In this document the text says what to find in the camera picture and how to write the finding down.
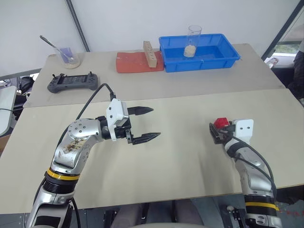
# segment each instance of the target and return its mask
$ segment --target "wooden block with holes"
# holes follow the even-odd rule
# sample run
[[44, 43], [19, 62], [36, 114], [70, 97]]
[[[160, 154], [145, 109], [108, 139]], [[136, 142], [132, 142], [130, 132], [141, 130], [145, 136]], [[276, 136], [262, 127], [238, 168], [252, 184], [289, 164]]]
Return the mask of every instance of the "wooden block with holes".
[[146, 55], [149, 67], [153, 67], [153, 68], [156, 67], [157, 59], [156, 59], [156, 56], [155, 56], [154, 51], [152, 49], [151, 43], [149, 41], [144, 41], [143, 42], [143, 49], [144, 49], [144, 53]]

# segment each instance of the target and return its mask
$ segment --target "white wall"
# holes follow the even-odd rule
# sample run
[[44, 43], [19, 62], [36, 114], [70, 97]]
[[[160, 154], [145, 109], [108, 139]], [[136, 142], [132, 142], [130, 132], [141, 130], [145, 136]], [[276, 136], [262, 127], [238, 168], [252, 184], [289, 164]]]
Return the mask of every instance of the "white wall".
[[64, 0], [0, 1], [0, 76], [43, 67], [54, 50], [39, 35], [83, 51]]
[[[91, 51], [158, 47], [159, 36], [191, 24], [249, 43], [261, 56], [299, 0], [72, 0]], [[83, 51], [64, 0], [1, 0], [0, 76], [43, 67], [54, 53], [39, 35], [69, 39]]]
[[157, 48], [158, 37], [184, 35], [191, 24], [202, 33], [223, 33], [249, 43], [262, 56], [299, 0], [73, 0], [93, 51]]

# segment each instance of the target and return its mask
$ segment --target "cable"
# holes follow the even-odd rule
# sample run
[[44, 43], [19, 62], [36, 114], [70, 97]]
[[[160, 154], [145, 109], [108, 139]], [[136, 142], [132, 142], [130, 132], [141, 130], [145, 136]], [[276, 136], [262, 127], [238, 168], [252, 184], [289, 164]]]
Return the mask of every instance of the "cable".
[[40, 190], [41, 186], [44, 184], [45, 181], [46, 181], [46, 178], [44, 177], [43, 180], [42, 180], [42, 182], [39, 184], [39, 187], [38, 187], [38, 189], [37, 189], [37, 191], [36, 191], [36, 194], [35, 194], [35, 197], [34, 197], [33, 205], [34, 205], [34, 203], [35, 203], [35, 201], [36, 201], [36, 198], [37, 198], [37, 195], [38, 195], [38, 193], [39, 193], [39, 190]]
[[22, 228], [25, 228], [25, 212], [23, 213]]
[[[88, 99], [88, 101], [86, 102], [85, 106], [82, 108], [82, 110], [81, 110], [80, 113], [78, 114], [76, 120], [78, 120], [78, 119], [81, 117], [82, 113], [85, 111], [85, 109], [86, 109], [86, 108], [88, 107], [88, 105], [91, 103], [91, 101], [93, 100], [93, 98], [95, 97], [95, 95], [96, 95], [96, 94], [98, 93], [98, 91], [101, 90], [101, 88], [104, 87], [104, 86], [106, 86], [107, 89], [110, 91], [110, 99], [112, 100], [113, 98], [116, 98], [116, 96], [115, 96], [113, 90], [110, 88], [110, 86], [109, 86], [107, 83], [102, 83], [102, 84], [95, 90], [95, 92], [91, 95], [91, 97]], [[63, 137], [64, 137], [65, 134], [67, 133], [67, 129], [68, 129], [68, 127], [62, 132], [62, 134], [61, 134], [61, 136], [60, 136], [60, 138], [59, 138], [59, 141], [58, 141], [57, 146], [59, 146], [59, 144], [62, 142]], [[37, 189], [35, 198], [34, 198], [34, 202], [35, 202], [35, 200], [36, 200], [36, 198], [37, 198], [37, 195], [38, 195], [38, 193], [39, 193], [39, 190], [40, 190], [41, 186], [44, 184], [45, 180], [46, 180], [46, 178], [44, 178], [44, 179], [42, 180], [42, 182], [40, 183], [40, 185], [39, 185], [39, 187], [38, 187], [38, 189]], [[74, 208], [75, 208], [75, 213], [76, 213], [76, 218], [77, 218], [77, 226], [78, 226], [78, 228], [81, 228], [81, 225], [80, 225], [80, 217], [79, 217], [79, 211], [78, 211], [78, 208], [77, 208], [77, 205], [76, 205], [76, 202], [75, 202], [74, 198], [72, 199], [72, 203], [73, 203]]]
[[17, 110], [21, 110], [23, 108], [17, 108], [15, 110], [10, 110], [10, 109], [6, 109], [6, 108], [0, 108], [0, 110], [7, 110], [7, 111], [11, 111], [11, 112], [14, 112], [14, 111], [17, 111]]
[[235, 137], [235, 136], [233, 136], [233, 135], [231, 135], [229, 133], [226, 133], [226, 132], [224, 132], [222, 130], [220, 130], [219, 132], [222, 133], [222, 134], [224, 134], [224, 135], [226, 135], [226, 136], [229, 136], [229, 137], [231, 137], [231, 138], [233, 138], [233, 139], [235, 139], [237, 141], [239, 141], [240, 143], [244, 144], [246, 147], [250, 148], [257, 156], [259, 156], [259, 158], [262, 159], [262, 161], [265, 163], [265, 165], [266, 165], [266, 167], [268, 169], [268, 172], [270, 174], [271, 180], [274, 181], [274, 176], [273, 176], [272, 170], [270, 168], [270, 165], [265, 160], [265, 158], [258, 151], [256, 151], [256, 149], [254, 149], [252, 146], [250, 146], [248, 143], [244, 142], [243, 140], [241, 140], [241, 139], [239, 139], [239, 138], [237, 138], [237, 137]]
[[251, 162], [249, 162], [249, 161], [247, 161], [247, 160], [245, 160], [245, 159], [243, 159], [243, 158], [235, 157], [235, 159], [236, 159], [236, 161], [237, 161], [237, 160], [240, 160], [240, 161], [243, 161], [243, 162], [245, 162], [246, 164], [248, 164], [248, 165], [254, 167], [254, 168], [257, 169], [258, 171], [260, 171], [265, 177], [267, 177], [267, 179], [268, 179], [268, 180], [270, 181], [270, 183], [271, 183], [272, 191], [273, 191], [273, 193], [274, 193], [274, 200], [276, 200], [276, 184], [275, 184], [275, 182], [269, 177], [269, 175], [268, 175], [267, 173], [265, 173], [263, 170], [261, 170], [259, 167], [257, 167], [256, 165], [252, 164]]
[[[114, 95], [113, 90], [110, 88], [110, 86], [107, 83], [102, 83], [96, 90], [95, 92], [91, 95], [91, 97], [88, 99], [88, 101], [86, 102], [85, 106], [82, 108], [82, 110], [80, 111], [80, 113], [78, 114], [78, 116], [76, 117], [76, 120], [78, 120], [82, 113], [84, 113], [85, 109], [88, 107], [88, 105], [91, 103], [91, 101], [93, 100], [93, 98], [95, 97], [95, 95], [98, 93], [99, 90], [101, 90], [102, 87], [106, 86], [107, 89], [110, 91], [110, 99], [112, 100], [113, 98], [116, 98], [116, 96]], [[63, 140], [63, 137], [65, 136], [65, 134], [67, 133], [67, 129], [68, 127], [62, 132], [60, 139], [57, 143], [57, 146], [59, 146], [59, 144], [61, 143], [61, 141]]]
[[74, 209], [75, 209], [75, 213], [76, 213], [77, 227], [81, 228], [79, 211], [78, 211], [78, 208], [77, 208], [77, 205], [76, 205], [76, 202], [75, 202], [74, 198], [72, 199], [72, 203], [73, 203], [73, 206], [74, 206]]
[[102, 88], [106, 86], [107, 89], [110, 91], [110, 96], [111, 96], [111, 100], [112, 100], [112, 96], [114, 95], [113, 90], [110, 88], [110, 86], [107, 83], [102, 83], [96, 90], [95, 92], [92, 94], [92, 96], [90, 97], [90, 99], [88, 99], [88, 101], [86, 102], [85, 106], [82, 108], [82, 110], [80, 111], [80, 113], [77, 116], [77, 120], [81, 117], [82, 113], [85, 111], [86, 107], [91, 103], [91, 101], [93, 100], [94, 96], [98, 93], [98, 91]]

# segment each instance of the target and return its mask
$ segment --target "yellow ring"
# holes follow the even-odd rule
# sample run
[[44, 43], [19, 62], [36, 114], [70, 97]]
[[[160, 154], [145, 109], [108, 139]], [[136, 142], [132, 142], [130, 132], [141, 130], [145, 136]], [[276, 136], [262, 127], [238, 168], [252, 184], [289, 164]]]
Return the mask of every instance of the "yellow ring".
[[257, 207], [266, 207], [266, 208], [273, 208], [275, 210], [279, 210], [279, 208], [272, 203], [260, 203], [260, 202], [247, 202], [245, 203], [246, 207], [247, 206], [257, 206]]
[[52, 172], [51, 169], [48, 169], [47, 171], [48, 175], [53, 177], [53, 178], [56, 178], [56, 179], [59, 179], [59, 180], [64, 180], [64, 181], [75, 181], [75, 180], [78, 180], [79, 179], [79, 176], [63, 176], [63, 175], [59, 175], [57, 173], [54, 173]]

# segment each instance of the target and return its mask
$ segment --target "metal pole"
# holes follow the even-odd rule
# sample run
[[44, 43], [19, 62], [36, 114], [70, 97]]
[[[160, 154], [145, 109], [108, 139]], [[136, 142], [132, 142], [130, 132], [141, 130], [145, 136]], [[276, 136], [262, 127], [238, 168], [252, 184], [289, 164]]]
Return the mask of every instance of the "metal pole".
[[76, 26], [76, 29], [79, 33], [79, 36], [80, 36], [80, 39], [82, 41], [82, 44], [84, 45], [84, 48], [87, 52], [90, 52], [90, 49], [89, 49], [89, 46], [87, 45], [87, 42], [86, 42], [86, 38], [82, 32], [82, 29], [81, 29], [81, 26], [79, 24], [79, 21], [78, 21], [78, 18], [77, 18], [77, 15], [75, 13], [75, 10], [74, 10], [74, 7], [73, 7], [73, 4], [72, 4], [72, 1], [71, 0], [66, 0], [66, 5], [68, 7], [68, 10], [70, 11], [71, 13], [71, 16], [73, 18], [73, 21], [74, 21], [74, 24]]

